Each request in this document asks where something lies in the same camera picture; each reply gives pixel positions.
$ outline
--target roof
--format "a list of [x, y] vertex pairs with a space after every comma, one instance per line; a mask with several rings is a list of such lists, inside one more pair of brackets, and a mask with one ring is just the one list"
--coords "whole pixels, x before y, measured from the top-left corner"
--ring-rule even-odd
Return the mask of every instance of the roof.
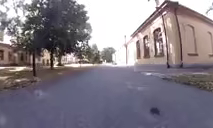
[[162, 14], [167, 8], [170, 7], [178, 7], [178, 8], [183, 8], [185, 11], [189, 11], [193, 13], [196, 17], [210, 23], [213, 25], [213, 20], [210, 18], [188, 8], [185, 7], [178, 2], [172, 2], [172, 1], [164, 1], [160, 7], [158, 7], [136, 30], [135, 32], [131, 35], [131, 37], [135, 36], [139, 31], [141, 31], [145, 26], [147, 26], [149, 23], [151, 23], [155, 18], [157, 18], [160, 14]]
[[3, 41], [0, 41], [0, 46], [3, 46], [3, 47], [11, 47], [10, 44], [6, 44], [6, 43], [4, 43]]

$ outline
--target yellow building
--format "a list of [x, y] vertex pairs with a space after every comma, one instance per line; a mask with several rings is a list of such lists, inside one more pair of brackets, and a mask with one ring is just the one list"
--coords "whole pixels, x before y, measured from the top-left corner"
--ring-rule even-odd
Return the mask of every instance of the yellow building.
[[[30, 65], [31, 63], [32, 56], [28, 52], [15, 50], [10, 44], [0, 41], [0, 66]], [[47, 50], [44, 50], [41, 56], [37, 56], [36, 63], [50, 65], [50, 55]]]
[[126, 45], [123, 58], [137, 67], [211, 66], [213, 21], [178, 2], [165, 1]]

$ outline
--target dark spot on road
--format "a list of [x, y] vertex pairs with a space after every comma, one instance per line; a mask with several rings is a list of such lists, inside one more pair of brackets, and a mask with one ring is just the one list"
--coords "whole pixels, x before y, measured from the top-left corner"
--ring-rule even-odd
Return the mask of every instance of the dark spot on road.
[[156, 107], [151, 108], [150, 109], [150, 113], [152, 115], [158, 115], [158, 116], [160, 116], [160, 110], [158, 108], [156, 108]]

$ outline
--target lamp post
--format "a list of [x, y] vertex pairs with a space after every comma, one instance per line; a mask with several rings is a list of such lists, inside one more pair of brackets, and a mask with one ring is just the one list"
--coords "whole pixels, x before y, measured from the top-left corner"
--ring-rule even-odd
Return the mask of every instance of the lamp post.
[[125, 35], [125, 63], [128, 64], [128, 45], [126, 44], [126, 35]]

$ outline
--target grass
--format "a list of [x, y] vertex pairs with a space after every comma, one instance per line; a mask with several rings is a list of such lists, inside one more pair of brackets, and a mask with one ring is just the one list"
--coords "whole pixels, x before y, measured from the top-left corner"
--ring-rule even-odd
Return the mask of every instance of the grass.
[[213, 92], [213, 74], [181, 74], [163, 79]]
[[2, 90], [12, 90], [17, 88], [23, 88], [29, 85], [33, 85], [39, 81], [52, 80], [61, 75], [66, 75], [68, 73], [82, 70], [82, 68], [73, 67], [55, 67], [54, 70], [49, 68], [38, 68], [37, 78], [32, 75], [31, 68], [27, 67], [11, 67], [0, 69], [0, 91]]

